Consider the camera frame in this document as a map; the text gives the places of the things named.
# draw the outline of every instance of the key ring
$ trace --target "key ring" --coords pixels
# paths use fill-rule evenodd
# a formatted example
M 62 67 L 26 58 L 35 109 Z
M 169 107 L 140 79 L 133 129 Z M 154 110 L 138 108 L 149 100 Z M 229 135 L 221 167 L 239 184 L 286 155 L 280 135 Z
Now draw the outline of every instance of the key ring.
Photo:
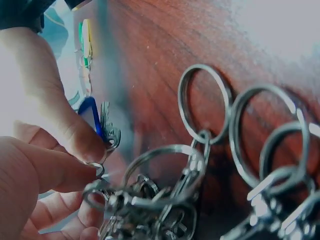
M 92 58 L 91 56 L 88 56 L 88 65 L 85 65 L 83 62 L 85 61 L 85 55 L 81 55 L 81 57 L 79 58 L 79 65 L 80 67 L 79 68 L 83 68 L 85 67 L 86 69 L 89 70 L 89 67 L 91 66 L 92 64 Z
M 82 196 L 83 200 L 94 209 L 97 209 L 100 212 L 105 212 L 107 209 L 105 204 L 97 202 L 95 199 L 90 198 L 92 194 L 98 194 L 102 196 L 106 203 L 109 202 L 110 197 L 112 196 L 109 193 L 115 193 L 120 191 L 128 191 L 128 188 L 124 187 L 111 187 L 110 183 L 104 179 L 97 179 L 92 183 L 89 183 L 85 186 Z
M 140 155 L 136 158 L 127 168 L 123 178 L 121 185 L 123 187 L 127 186 L 128 180 L 132 173 L 143 163 L 151 160 L 152 158 L 163 155 L 163 154 L 185 154 L 191 156 L 191 160 L 187 163 L 187 168 L 189 171 L 197 172 L 197 176 L 194 177 L 194 181 L 190 184 L 190 186 L 185 189 L 183 192 L 178 194 L 174 198 L 165 197 L 158 199 L 157 201 L 152 201 L 151 199 L 140 198 L 140 197 L 132 197 L 127 192 L 124 192 L 125 201 L 132 206 L 136 206 L 138 208 L 145 208 L 145 209 L 163 209 L 166 205 L 177 205 L 181 204 L 186 199 L 190 198 L 197 186 L 200 185 L 203 177 L 205 176 L 206 167 L 205 167 L 205 160 L 204 157 L 198 150 L 183 144 L 172 144 L 163 147 L 159 147 L 150 151 L 145 152 L 144 154 Z
M 96 163 L 96 162 L 90 162 L 88 163 L 88 165 L 95 167 L 95 170 L 96 170 L 95 175 L 97 179 L 101 178 L 105 174 L 105 167 L 102 164 Z
M 309 155 L 309 142 L 310 142 L 310 133 L 308 130 L 308 125 L 305 117 L 303 116 L 302 110 L 296 106 L 293 100 L 288 96 L 288 94 L 281 88 L 271 85 L 271 84 L 258 84 L 253 87 L 250 87 L 243 93 L 239 94 L 235 99 L 229 124 L 229 141 L 230 148 L 232 153 L 232 158 L 235 163 L 236 169 L 243 180 L 252 188 L 255 188 L 259 184 L 259 179 L 249 170 L 247 165 L 244 162 L 244 159 L 241 156 L 240 149 L 240 118 L 244 111 L 245 106 L 248 101 L 259 94 L 262 91 L 271 92 L 278 97 L 280 97 L 284 103 L 287 105 L 291 114 L 296 117 L 301 125 L 302 133 L 302 154 L 299 166 L 297 168 L 296 174 L 292 174 L 284 183 L 281 184 L 278 188 L 281 188 L 283 191 L 295 185 L 297 182 L 304 177 L 306 172 L 306 164 Z
M 267 138 L 265 141 L 265 144 L 261 150 L 260 153 L 260 162 L 259 162 L 259 176 L 260 180 L 263 180 L 267 176 L 268 172 L 268 162 L 270 160 L 270 156 L 273 153 L 276 144 L 285 136 L 297 131 L 301 131 L 302 127 L 301 124 L 298 121 L 293 121 L 286 123 L 277 129 L 275 129 L 271 135 Z M 320 127 L 317 124 L 310 123 L 308 131 L 320 138 Z M 280 186 L 275 186 L 273 188 L 273 193 L 278 194 L 283 192 L 285 189 L 280 185 Z
M 231 95 L 230 88 L 213 68 L 205 64 L 194 64 L 188 67 L 184 71 L 184 73 L 180 78 L 178 92 L 177 92 L 178 108 L 179 108 L 180 116 L 182 118 L 182 122 L 186 130 L 188 131 L 188 133 L 194 139 L 196 139 L 199 143 L 205 144 L 206 140 L 196 133 L 193 121 L 191 119 L 191 114 L 188 108 L 188 104 L 187 104 L 187 89 L 188 89 L 190 79 L 197 70 L 201 70 L 201 69 L 207 71 L 216 81 L 216 83 L 218 84 L 221 90 L 223 101 L 224 101 L 224 123 L 223 123 L 221 132 L 216 137 L 210 139 L 209 143 L 210 145 L 213 145 L 213 144 L 220 143 L 223 137 L 227 134 L 229 121 L 230 121 L 230 110 L 232 107 L 231 105 L 232 95 Z

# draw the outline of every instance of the metal key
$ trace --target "metal key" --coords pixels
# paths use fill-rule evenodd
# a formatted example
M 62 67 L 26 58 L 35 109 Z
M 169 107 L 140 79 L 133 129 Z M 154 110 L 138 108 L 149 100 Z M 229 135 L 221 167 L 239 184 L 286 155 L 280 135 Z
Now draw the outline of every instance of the metal key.
M 108 101 L 104 101 L 101 104 L 100 123 L 104 132 L 104 141 L 111 143 L 110 149 L 115 149 L 120 144 L 121 131 L 113 126 L 113 123 L 109 120 L 109 105 Z

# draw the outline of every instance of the wooden surface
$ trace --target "wooden surface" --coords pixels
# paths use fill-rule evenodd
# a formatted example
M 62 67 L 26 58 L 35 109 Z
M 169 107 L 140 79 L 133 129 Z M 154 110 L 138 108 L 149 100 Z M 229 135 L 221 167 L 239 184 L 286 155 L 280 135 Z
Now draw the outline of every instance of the wooden surface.
M 110 102 L 110 117 L 122 133 L 119 148 L 106 162 L 111 172 L 122 171 L 112 179 L 119 181 L 125 166 L 147 150 L 191 143 L 177 90 L 192 64 L 215 67 L 235 97 L 257 83 L 284 87 L 318 119 L 319 7 L 318 1 L 289 0 L 94 0 L 78 10 L 76 21 L 90 19 L 93 95 L 98 104 Z M 224 103 L 215 81 L 200 71 L 189 99 L 197 128 L 218 134 Z M 250 102 L 241 131 L 247 162 L 256 173 L 264 141 L 291 119 L 269 93 Z M 319 146 L 316 139 L 311 143 L 308 170 L 320 183 Z M 274 167 L 296 163 L 300 152 L 300 135 L 288 137 L 276 151 Z M 174 183 L 185 163 L 181 157 L 157 158 L 141 171 L 160 184 Z M 204 211 L 249 209 L 250 189 L 234 167 L 228 140 L 212 146 L 209 165 Z M 299 201 L 305 197 L 298 196 Z

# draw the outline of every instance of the key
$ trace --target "key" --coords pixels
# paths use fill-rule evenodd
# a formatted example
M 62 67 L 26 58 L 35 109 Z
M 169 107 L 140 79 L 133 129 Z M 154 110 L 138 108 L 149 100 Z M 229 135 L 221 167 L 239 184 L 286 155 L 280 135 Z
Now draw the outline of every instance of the key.
M 98 231 L 99 240 L 112 239 L 117 232 L 118 224 L 122 219 L 122 217 L 116 215 L 111 216 L 110 219 L 105 219 Z
M 110 149 L 115 149 L 120 144 L 121 131 L 113 127 L 112 122 L 109 120 L 109 105 L 108 101 L 101 104 L 100 123 L 104 132 L 104 141 L 111 144 Z

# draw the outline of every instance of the key tag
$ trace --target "key tag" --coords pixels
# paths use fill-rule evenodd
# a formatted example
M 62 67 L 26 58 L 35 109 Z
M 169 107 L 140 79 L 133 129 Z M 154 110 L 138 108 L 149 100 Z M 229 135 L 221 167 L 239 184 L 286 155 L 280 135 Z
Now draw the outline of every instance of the key tag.
M 95 130 L 95 132 L 105 142 L 106 138 L 100 123 L 96 100 L 92 96 L 86 97 L 79 106 L 77 113 Z
M 78 25 L 79 40 L 81 43 L 81 50 L 83 52 L 83 64 L 87 69 L 90 68 L 92 48 L 90 43 L 90 28 L 89 20 L 85 19 Z

